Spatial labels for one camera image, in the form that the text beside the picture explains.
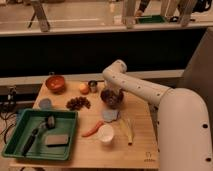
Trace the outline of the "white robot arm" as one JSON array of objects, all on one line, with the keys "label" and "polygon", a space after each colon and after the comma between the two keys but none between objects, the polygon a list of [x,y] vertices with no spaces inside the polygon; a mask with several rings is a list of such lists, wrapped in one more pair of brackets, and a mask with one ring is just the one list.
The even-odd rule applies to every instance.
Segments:
[{"label": "white robot arm", "polygon": [[116,60],[103,70],[103,78],[158,107],[159,171],[213,171],[209,114],[202,97],[187,88],[128,76],[126,70]]}]

